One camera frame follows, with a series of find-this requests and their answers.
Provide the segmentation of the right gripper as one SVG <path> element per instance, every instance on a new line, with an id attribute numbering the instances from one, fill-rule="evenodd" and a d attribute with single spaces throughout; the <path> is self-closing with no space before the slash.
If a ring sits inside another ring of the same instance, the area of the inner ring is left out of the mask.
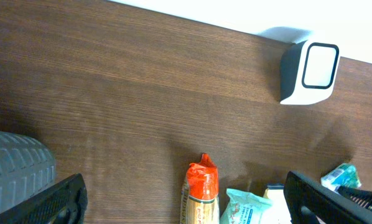
<path id="1" fill-rule="evenodd" d="M 372 192 L 340 186 L 333 192 L 318 182 L 290 171 L 284 196 L 293 224 L 372 224 Z"/>

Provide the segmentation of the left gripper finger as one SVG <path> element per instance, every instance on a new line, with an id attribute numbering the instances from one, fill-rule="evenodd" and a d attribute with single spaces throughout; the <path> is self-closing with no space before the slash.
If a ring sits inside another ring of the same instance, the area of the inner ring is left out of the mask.
<path id="1" fill-rule="evenodd" d="M 5 224 L 82 224 L 88 205 L 81 174 L 73 174 L 43 192 L 0 213 Z"/>

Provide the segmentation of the cream snack bag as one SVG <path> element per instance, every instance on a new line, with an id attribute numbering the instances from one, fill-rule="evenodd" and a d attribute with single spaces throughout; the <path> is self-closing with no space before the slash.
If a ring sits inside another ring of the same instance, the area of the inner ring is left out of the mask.
<path id="1" fill-rule="evenodd" d="M 263 223 L 292 223 L 292 218 L 284 196 L 284 186 L 282 184 L 268 184 L 263 197 L 272 202 L 271 207 L 263 213 Z"/>

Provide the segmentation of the small teal tissue pack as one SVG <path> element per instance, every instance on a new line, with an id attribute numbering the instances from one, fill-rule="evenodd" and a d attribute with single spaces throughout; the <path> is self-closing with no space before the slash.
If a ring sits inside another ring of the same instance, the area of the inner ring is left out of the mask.
<path id="1" fill-rule="evenodd" d="M 353 164 L 349 163 L 343 163 L 321 177 L 320 183 L 333 192 L 336 192 L 339 187 L 349 187 L 353 189 L 361 187 L 358 171 Z"/>

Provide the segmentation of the teal wipes pouch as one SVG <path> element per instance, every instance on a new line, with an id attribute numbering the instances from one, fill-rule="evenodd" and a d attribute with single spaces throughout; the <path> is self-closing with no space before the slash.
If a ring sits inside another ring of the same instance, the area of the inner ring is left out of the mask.
<path id="1" fill-rule="evenodd" d="M 259 224 L 272 201 L 251 192 L 227 189 L 229 202 L 220 218 L 220 224 Z"/>

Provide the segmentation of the orange spaghetti packet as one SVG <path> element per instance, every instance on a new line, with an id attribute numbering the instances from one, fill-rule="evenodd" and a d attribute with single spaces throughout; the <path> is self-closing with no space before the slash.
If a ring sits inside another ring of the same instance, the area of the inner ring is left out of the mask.
<path id="1" fill-rule="evenodd" d="M 181 191 L 180 224 L 219 224 L 218 168 L 208 154 L 187 169 Z"/>

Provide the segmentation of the white barcode scanner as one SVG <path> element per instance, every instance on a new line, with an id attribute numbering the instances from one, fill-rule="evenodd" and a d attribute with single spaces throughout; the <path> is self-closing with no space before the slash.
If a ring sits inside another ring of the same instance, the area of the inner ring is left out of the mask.
<path id="1" fill-rule="evenodd" d="M 312 105 L 329 98 L 339 61 L 335 44 L 306 40 L 286 50 L 280 64 L 280 104 Z"/>

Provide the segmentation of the grey plastic mesh basket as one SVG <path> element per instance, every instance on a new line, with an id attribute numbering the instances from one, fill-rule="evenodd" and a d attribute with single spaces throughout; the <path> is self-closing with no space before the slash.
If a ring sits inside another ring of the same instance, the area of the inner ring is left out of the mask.
<path id="1" fill-rule="evenodd" d="M 55 183 L 56 161 L 38 140 L 0 131 L 0 213 Z"/>

